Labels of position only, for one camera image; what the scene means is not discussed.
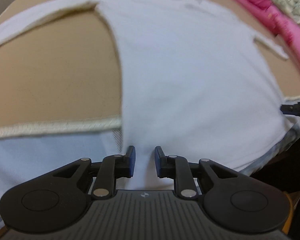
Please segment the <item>white long-sleeve shirt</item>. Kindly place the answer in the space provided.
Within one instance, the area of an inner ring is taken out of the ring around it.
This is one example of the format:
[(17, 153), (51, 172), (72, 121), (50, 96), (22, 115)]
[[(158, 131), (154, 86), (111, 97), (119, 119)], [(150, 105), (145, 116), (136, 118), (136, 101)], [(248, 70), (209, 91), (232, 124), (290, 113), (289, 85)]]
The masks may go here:
[(255, 41), (284, 50), (209, 0), (51, 0), (0, 25), (0, 45), (66, 12), (94, 8), (113, 34), (122, 73), (123, 146), (136, 149), (126, 189), (165, 188), (153, 149), (189, 161), (249, 166), (292, 123)]

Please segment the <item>beige mattress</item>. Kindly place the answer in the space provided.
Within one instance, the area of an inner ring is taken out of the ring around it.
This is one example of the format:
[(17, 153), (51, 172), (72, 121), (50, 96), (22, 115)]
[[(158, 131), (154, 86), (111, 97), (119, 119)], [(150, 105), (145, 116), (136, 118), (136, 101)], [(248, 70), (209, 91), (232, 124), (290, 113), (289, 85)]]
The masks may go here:
[[(46, 1), (15, 0), (0, 24)], [(211, 1), (285, 48), (287, 61), (257, 43), (284, 95), (300, 96), (300, 66), (283, 39), (235, 0)], [(0, 139), (117, 128), (120, 112), (114, 43), (93, 9), (42, 25), (0, 47)]]

